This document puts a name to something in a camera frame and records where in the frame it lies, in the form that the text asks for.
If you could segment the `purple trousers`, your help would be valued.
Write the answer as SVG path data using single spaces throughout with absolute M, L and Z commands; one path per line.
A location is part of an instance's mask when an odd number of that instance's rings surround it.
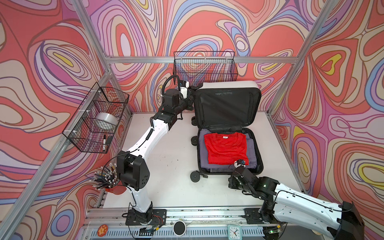
M 199 133 L 199 143 L 198 143 L 198 157 L 199 159 L 199 164 L 200 168 L 205 169 L 208 172 L 211 173 L 223 173 L 229 170 L 230 165 L 214 165 L 214 164 L 209 164 L 208 162 L 208 151 L 205 146 L 204 142 L 204 135 L 206 134 L 211 134 L 207 129 L 203 129 Z M 250 168 L 253 171 L 256 171 L 256 168 L 260 166 L 258 162 L 261 160 L 259 157 L 257 157 L 257 151 L 255 147 L 254 140 L 251 138 L 250 134 L 248 133 L 242 133 L 246 135 L 247 137 L 247 156 L 249 158 L 249 164 L 246 165 L 246 168 Z

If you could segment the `red t-shirt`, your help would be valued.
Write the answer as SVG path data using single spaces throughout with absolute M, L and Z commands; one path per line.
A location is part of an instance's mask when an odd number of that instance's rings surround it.
M 238 160 L 249 164 L 247 156 L 247 137 L 242 133 L 204 135 L 208 151 L 208 162 L 214 165 L 232 165 Z

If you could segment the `black white suitcase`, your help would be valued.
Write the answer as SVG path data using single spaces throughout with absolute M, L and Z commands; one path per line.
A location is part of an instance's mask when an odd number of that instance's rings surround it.
M 254 175 L 261 174 L 264 169 L 262 157 L 256 137 L 249 129 L 255 120 L 261 97 L 261 90 L 253 81 L 203 83 L 194 94 L 195 115 L 191 119 L 192 125 L 199 130 L 191 139 L 192 145 L 197 147 L 197 155 L 199 133 L 203 129 L 219 134 L 248 133 L 254 140 L 257 157 L 261 159 L 258 163 L 261 165 L 256 168 L 256 171 L 247 169 Z M 229 166 L 226 172 L 211 173 L 200 168 L 199 159 L 198 157 L 198 168 L 201 174 L 229 175 L 234 168 Z

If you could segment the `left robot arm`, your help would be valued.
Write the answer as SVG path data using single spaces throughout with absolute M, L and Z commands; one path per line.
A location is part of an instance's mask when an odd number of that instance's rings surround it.
M 146 159 L 165 136 L 184 110 L 193 109 L 194 97 L 179 100 L 171 105 L 166 98 L 157 113 L 150 118 L 150 127 L 144 135 L 128 151 L 120 151 L 117 155 L 117 177 L 133 197 L 132 209 L 128 211 L 127 220 L 141 225 L 151 224 L 154 218 L 153 202 L 148 196 L 146 185 L 150 178 L 150 170 Z

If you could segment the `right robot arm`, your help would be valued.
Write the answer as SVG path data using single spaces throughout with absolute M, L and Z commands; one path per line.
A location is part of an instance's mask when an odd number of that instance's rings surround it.
M 263 201 L 256 219 L 288 223 L 334 240 L 362 240 L 365 223 L 353 203 L 331 203 L 298 192 L 269 177 L 257 177 L 240 165 L 229 177 L 229 188 Z

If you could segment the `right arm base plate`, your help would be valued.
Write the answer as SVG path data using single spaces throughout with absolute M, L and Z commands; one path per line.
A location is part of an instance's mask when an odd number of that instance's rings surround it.
M 247 224 L 285 224 L 273 216 L 273 211 L 262 208 L 245 208 L 242 218 L 246 219 Z

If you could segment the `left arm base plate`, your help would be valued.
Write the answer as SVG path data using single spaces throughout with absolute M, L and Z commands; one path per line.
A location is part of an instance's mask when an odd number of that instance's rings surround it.
M 123 214 L 126 218 L 126 226 L 162 226 L 166 223 L 166 209 L 149 209 L 146 213 L 140 213 L 134 209 Z

